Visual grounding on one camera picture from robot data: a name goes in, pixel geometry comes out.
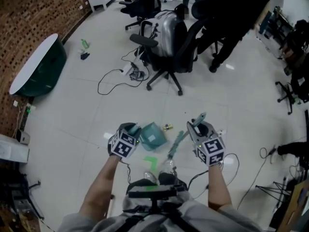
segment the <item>round white tabletop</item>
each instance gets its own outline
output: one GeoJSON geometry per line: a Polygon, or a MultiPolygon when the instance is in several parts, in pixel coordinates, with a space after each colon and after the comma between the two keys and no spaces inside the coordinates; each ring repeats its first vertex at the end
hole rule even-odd
{"type": "Polygon", "coordinates": [[[10,87],[11,95],[15,94],[18,90],[20,90],[21,87],[26,83],[26,81],[31,77],[43,57],[57,40],[57,38],[58,34],[52,34],[51,36],[46,38],[34,51],[34,53],[30,56],[28,61],[25,63],[23,68],[19,71],[14,81],[12,82],[12,85],[10,87]]]}

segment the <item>green bottle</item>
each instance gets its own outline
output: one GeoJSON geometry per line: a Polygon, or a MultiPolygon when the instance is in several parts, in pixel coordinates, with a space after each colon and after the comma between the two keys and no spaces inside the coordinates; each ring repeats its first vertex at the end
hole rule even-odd
{"type": "Polygon", "coordinates": [[[85,49],[88,49],[88,48],[89,48],[89,44],[87,43],[86,40],[83,40],[83,39],[82,39],[82,45],[83,45],[83,47],[84,47],[85,49]]]}

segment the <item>white tile floor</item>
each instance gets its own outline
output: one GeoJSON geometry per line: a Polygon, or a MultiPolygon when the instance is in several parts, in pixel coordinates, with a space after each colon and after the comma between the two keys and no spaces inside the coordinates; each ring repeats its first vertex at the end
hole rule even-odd
{"type": "MultiPolygon", "coordinates": [[[[163,9],[173,9],[180,2],[163,3],[163,9]]],[[[173,142],[188,120],[207,112],[208,122],[218,130],[227,131],[224,136],[227,152],[239,157],[238,175],[229,185],[235,206],[264,161],[259,156],[260,148],[271,149],[274,144],[299,138],[305,140],[304,112],[295,107],[293,114],[288,116],[287,103],[277,103],[280,92],[275,81],[288,80],[283,72],[284,63],[256,40],[254,32],[244,37],[216,74],[208,71],[212,49],[199,57],[191,73],[176,74],[183,87],[182,97],[177,96],[174,84],[165,79],[159,80],[150,92],[143,83],[138,88],[120,86],[108,96],[99,95],[97,86],[102,76],[112,69],[123,68],[126,63],[121,56],[136,47],[129,36],[138,32],[138,27],[128,32],[124,30],[124,25],[135,19],[120,13],[120,8],[117,2],[112,3],[106,11],[92,14],[79,26],[65,45],[68,60],[57,86],[45,97],[35,99],[36,110],[28,117],[30,156],[24,170],[30,182],[41,180],[42,186],[32,193],[46,217],[45,223],[54,230],[66,214],[78,211],[108,157],[104,134],[115,133],[121,123],[138,122],[142,126],[153,121],[157,125],[172,123],[174,129],[166,136],[173,142]],[[78,54],[81,38],[91,43],[90,56],[84,61],[78,54]],[[125,102],[129,105],[123,112],[125,102]]],[[[188,25],[193,22],[194,19],[187,21],[188,25]]],[[[123,81],[136,84],[114,72],[106,76],[99,90],[106,93],[114,84],[123,81]]],[[[149,167],[143,160],[145,156],[163,160],[169,145],[158,152],[147,152],[139,147],[128,160],[132,181],[142,178],[143,171],[149,167]]],[[[178,175],[187,183],[206,169],[191,150],[187,138],[175,156],[178,175]]],[[[273,165],[267,161],[255,184],[271,186],[273,181],[280,182],[289,175],[289,166],[294,162],[294,157],[273,165]]],[[[223,170],[227,183],[236,169],[236,158],[229,156],[223,170]]],[[[197,197],[207,183],[207,176],[193,182],[190,188],[193,197],[197,197]]],[[[116,195],[113,215],[121,213],[126,187],[126,166],[121,164],[113,189],[116,195]]],[[[207,192],[197,200],[206,204],[207,192]]],[[[267,228],[275,203],[274,199],[253,188],[239,210],[267,228]]]]}

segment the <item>white cable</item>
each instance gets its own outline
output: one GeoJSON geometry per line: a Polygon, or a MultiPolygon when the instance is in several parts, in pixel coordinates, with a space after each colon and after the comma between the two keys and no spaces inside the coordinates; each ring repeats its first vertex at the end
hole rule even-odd
{"type": "Polygon", "coordinates": [[[19,107],[19,105],[17,105],[17,107],[18,107],[19,112],[18,112],[18,116],[17,116],[16,128],[15,128],[15,130],[14,130],[14,133],[13,133],[12,138],[14,138],[14,135],[15,135],[15,133],[16,133],[16,131],[17,131],[17,128],[18,128],[18,120],[19,120],[19,115],[20,115],[20,107],[19,107]]]}

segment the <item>small bottle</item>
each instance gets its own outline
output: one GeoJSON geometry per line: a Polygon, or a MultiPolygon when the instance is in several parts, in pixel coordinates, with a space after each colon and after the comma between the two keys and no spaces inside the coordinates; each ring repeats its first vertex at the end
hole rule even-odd
{"type": "Polygon", "coordinates": [[[89,48],[89,44],[87,43],[86,40],[83,40],[83,39],[82,39],[82,45],[83,45],[83,47],[84,47],[85,49],[88,49],[88,48],[89,48]]]}
{"type": "Polygon", "coordinates": [[[163,129],[164,131],[168,131],[168,130],[170,130],[170,129],[173,129],[173,125],[172,125],[171,123],[165,124],[165,125],[162,126],[162,129],[163,129]]]}

